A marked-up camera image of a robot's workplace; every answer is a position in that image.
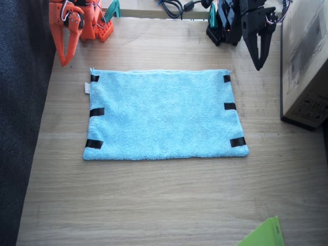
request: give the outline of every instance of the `wooden tabletop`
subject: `wooden tabletop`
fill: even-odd
[[[185,5],[190,0],[180,0]],[[102,0],[102,7],[107,9],[112,0]],[[167,5],[169,9],[176,12],[176,8]],[[281,0],[267,0],[265,7],[276,7],[276,12],[281,14]],[[158,0],[122,0],[120,1],[121,14],[123,17],[139,17],[139,18],[169,18],[162,6],[158,5]],[[192,11],[183,14],[184,19],[207,19],[209,17],[209,9],[203,8],[201,4],[195,4]]]
[[[327,245],[322,130],[279,118],[280,26],[260,72],[243,41],[215,47],[204,21],[114,26],[105,43],[79,43],[65,68],[55,57],[17,245],[236,245],[276,215],[286,245]],[[250,155],[83,161],[90,67],[231,70]]]

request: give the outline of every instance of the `towel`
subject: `towel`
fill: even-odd
[[[244,157],[230,72],[91,69],[84,160]]]

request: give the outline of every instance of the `green part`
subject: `green part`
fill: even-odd
[[[238,246],[284,246],[278,216],[267,219]]]
[[[211,3],[210,7],[210,14],[209,14],[209,19],[208,19],[211,28],[219,28],[219,24],[217,23],[216,15],[215,15],[215,4]]]
[[[105,20],[109,22],[112,17],[121,17],[121,8],[119,7],[119,1],[113,0],[105,13]]]

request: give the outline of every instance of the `towel label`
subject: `towel label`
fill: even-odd
[[[86,94],[90,94],[90,84],[87,82],[84,83],[84,91]]]

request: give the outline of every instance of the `black tape strip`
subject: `black tape strip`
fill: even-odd
[[[246,141],[244,137],[230,139],[230,143],[231,143],[231,148],[246,145]]]
[[[101,116],[105,114],[105,108],[98,108],[90,110],[90,117],[92,116]]]
[[[95,76],[95,75],[91,75],[91,82],[98,82],[99,80],[99,75]]]
[[[225,110],[236,110],[236,104],[234,104],[234,103],[230,103],[230,104],[224,103],[224,109]]]
[[[104,143],[103,141],[88,139],[86,147],[93,148],[93,149],[101,149],[103,143]]]
[[[224,82],[225,82],[225,83],[231,81],[231,79],[230,79],[230,75],[225,75],[225,76],[223,76],[223,78],[224,78]]]

